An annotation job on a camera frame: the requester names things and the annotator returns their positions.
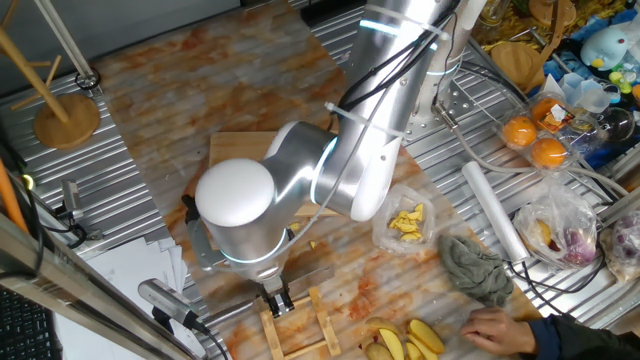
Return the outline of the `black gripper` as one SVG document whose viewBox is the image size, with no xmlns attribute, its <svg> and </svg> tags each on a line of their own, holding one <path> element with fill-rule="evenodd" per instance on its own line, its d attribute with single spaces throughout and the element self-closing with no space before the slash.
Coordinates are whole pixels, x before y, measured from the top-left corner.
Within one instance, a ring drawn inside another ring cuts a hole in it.
<svg viewBox="0 0 640 360">
<path fill-rule="evenodd" d="M 288 313 L 295 308 L 290 298 L 288 283 L 281 275 L 274 275 L 258 282 L 258 289 L 273 318 L 278 318 L 282 313 Z"/>
</svg>

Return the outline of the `bare person hand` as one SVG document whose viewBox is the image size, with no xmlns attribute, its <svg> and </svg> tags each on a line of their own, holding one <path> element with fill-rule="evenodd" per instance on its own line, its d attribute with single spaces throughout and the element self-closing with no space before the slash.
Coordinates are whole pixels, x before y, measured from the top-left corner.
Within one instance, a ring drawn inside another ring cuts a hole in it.
<svg viewBox="0 0 640 360">
<path fill-rule="evenodd" d="M 513 320 L 499 307 L 473 310 L 459 334 L 494 355 L 538 353 L 531 326 L 525 321 Z"/>
</svg>

